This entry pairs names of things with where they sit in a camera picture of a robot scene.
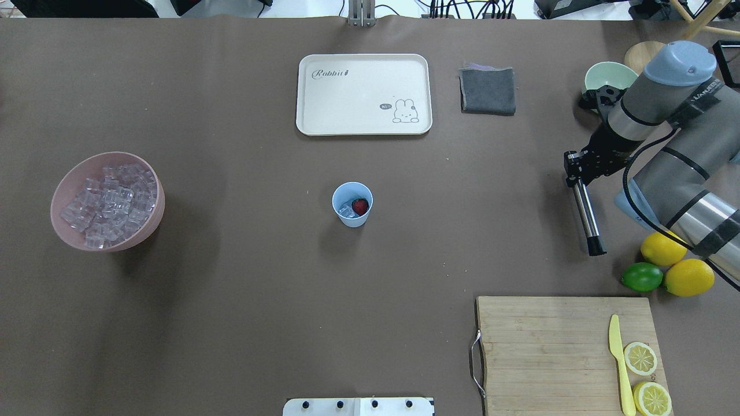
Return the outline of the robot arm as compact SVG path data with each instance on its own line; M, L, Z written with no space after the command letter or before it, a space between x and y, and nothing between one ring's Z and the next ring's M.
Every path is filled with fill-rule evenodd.
M616 205L642 226L673 232L738 288L739 213L705 188L738 163L738 92L714 77L715 56L691 40L666 44L631 87L584 93L601 122L581 151L564 154L591 256L605 249L586 187L622 173Z

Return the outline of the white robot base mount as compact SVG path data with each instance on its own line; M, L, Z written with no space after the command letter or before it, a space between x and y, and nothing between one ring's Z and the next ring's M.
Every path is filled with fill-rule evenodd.
M294 398L286 401L283 415L434 415L432 398Z

